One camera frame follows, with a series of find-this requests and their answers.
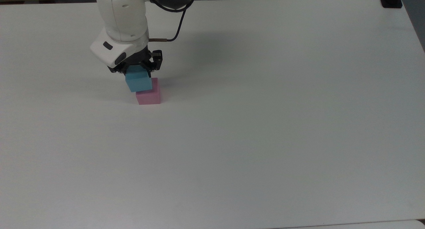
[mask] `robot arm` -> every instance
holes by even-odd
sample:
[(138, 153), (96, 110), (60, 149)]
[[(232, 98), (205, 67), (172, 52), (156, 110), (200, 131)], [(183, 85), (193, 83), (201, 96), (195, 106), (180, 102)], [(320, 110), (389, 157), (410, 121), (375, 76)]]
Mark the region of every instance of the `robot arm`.
[[(145, 1), (149, 0), (97, 0), (105, 26), (90, 46), (94, 55), (111, 72), (125, 73), (125, 67), (140, 64), (147, 70), (158, 70), (161, 51), (147, 49), (149, 31), (145, 16)], [(164, 9), (179, 9), (191, 0), (150, 0)]]

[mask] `white robot arm casing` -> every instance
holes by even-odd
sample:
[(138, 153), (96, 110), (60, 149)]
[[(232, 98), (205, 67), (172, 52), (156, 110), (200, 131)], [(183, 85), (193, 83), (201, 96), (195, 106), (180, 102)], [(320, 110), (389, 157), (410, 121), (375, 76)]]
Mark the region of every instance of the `white robot arm casing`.
[(149, 42), (145, 0), (97, 0), (105, 27), (90, 46), (108, 67), (141, 51)]

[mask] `blue block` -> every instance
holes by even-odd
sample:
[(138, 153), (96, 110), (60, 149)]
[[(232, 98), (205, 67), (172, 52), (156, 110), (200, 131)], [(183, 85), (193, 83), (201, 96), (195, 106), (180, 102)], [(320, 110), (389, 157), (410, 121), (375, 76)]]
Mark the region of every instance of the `blue block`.
[(126, 73), (126, 83), (131, 92), (152, 90), (152, 79), (141, 66), (129, 66)]

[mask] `foam block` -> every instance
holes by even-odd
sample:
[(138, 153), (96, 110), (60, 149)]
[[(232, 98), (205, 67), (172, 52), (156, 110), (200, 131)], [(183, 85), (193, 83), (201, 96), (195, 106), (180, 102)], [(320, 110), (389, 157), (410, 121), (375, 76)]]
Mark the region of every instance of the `foam block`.
[(139, 91), (135, 97), (140, 105), (157, 105), (161, 103), (158, 78), (152, 78), (152, 90)]
[(152, 80), (141, 66), (129, 66), (126, 72), (126, 83), (131, 92), (152, 90)]

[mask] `stacked blocks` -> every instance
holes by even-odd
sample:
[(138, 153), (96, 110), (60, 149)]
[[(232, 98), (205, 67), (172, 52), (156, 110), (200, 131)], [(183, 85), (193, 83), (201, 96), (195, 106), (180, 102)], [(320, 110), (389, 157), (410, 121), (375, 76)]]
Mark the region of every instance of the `stacked blocks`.
[(158, 78), (152, 78), (152, 90), (139, 91), (135, 97), (140, 105), (156, 105), (161, 103)]
[(147, 70), (141, 66), (129, 66), (126, 72), (126, 83), (140, 105), (156, 105), (161, 103), (158, 78), (150, 78)]
[(129, 66), (126, 73), (126, 83), (131, 92), (152, 90), (152, 81), (141, 66)]

